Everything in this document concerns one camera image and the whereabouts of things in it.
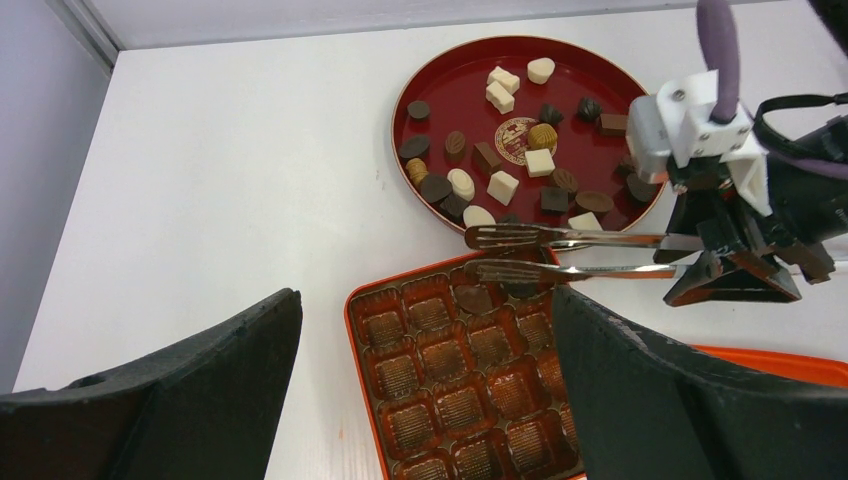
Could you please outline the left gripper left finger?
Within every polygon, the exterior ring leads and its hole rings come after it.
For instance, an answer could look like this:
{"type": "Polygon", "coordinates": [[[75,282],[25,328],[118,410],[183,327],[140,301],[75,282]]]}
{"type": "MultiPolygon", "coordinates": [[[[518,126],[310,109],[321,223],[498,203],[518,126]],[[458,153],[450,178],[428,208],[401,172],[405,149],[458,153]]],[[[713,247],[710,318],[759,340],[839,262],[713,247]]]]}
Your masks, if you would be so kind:
{"type": "Polygon", "coordinates": [[[58,390],[1,399],[5,479],[261,479],[301,336],[298,291],[58,390]]]}

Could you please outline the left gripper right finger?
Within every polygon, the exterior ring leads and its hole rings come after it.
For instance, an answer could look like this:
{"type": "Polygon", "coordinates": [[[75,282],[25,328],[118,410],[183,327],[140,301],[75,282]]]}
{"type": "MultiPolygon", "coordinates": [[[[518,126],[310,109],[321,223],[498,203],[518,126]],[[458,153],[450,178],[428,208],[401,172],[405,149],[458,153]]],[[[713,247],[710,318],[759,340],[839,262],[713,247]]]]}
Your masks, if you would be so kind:
{"type": "Polygon", "coordinates": [[[847,392],[734,364],[566,286],[556,350],[591,479],[843,479],[847,392]]]}

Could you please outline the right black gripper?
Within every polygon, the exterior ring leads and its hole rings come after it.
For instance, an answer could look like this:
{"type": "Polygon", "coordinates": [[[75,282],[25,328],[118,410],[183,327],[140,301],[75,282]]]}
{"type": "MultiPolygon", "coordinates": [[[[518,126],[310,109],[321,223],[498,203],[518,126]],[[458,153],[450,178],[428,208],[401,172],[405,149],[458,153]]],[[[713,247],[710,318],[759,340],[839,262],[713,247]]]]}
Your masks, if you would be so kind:
{"type": "Polygon", "coordinates": [[[735,187],[677,198],[666,232],[696,236],[702,246],[663,297],[668,306],[798,301],[802,295],[783,263],[797,266],[810,284],[830,279],[835,261],[824,242],[836,236],[836,180],[798,168],[770,168],[768,180],[768,217],[735,187]]]}

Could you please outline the dark round chocolate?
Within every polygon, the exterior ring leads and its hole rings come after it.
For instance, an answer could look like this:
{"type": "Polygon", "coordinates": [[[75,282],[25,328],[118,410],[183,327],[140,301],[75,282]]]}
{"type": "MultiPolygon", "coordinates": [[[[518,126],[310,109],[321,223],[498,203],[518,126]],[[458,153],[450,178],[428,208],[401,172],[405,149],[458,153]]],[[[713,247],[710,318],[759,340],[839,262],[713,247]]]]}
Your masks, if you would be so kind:
{"type": "Polygon", "coordinates": [[[501,286],[509,296],[519,300],[532,298],[550,289],[550,286],[548,284],[540,283],[503,282],[501,286]]]}

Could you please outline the orange chocolate box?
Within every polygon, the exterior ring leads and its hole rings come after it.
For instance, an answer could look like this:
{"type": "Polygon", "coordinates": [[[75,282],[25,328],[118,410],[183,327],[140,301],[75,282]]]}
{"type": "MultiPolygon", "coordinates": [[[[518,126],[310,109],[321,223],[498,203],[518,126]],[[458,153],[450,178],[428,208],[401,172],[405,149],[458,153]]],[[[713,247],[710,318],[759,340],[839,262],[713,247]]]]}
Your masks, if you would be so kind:
{"type": "Polygon", "coordinates": [[[457,257],[355,289],[345,321],[387,479],[582,479],[551,319],[457,257]]]}

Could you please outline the metal tongs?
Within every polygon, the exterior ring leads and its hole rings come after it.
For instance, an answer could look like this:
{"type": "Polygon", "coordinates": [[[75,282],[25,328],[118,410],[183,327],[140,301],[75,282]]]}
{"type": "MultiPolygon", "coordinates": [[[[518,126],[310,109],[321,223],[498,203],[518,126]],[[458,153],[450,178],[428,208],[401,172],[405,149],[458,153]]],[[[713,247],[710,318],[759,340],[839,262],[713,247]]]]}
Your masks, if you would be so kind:
{"type": "Polygon", "coordinates": [[[646,249],[688,255],[704,248],[694,235],[676,233],[630,233],[603,230],[574,230],[535,224],[497,223],[466,229],[468,247],[483,255],[464,266],[467,275],[484,282],[506,284],[569,283],[592,278],[675,279],[684,265],[647,263],[614,266],[568,265],[579,250],[646,249]]]}

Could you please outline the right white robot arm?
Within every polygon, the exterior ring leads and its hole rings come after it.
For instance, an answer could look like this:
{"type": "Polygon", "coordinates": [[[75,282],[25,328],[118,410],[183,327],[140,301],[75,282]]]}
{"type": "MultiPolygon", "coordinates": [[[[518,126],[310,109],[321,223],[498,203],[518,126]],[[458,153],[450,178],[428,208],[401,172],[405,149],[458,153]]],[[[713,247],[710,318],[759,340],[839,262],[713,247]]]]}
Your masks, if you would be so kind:
{"type": "Polygon", "coordinates": [[[797,301],[790,267],[827,281],[835,263],[825,242],[847,231],[847,120],[791,140],[766,115],[847,97],[782,96],[747,110],[729,4],[701,1],[696,20],[706,71],[633,101],[626,134],[639,178],[677,193],[668,232],[698,239],[698,259],[664,300],[797,301]]]}

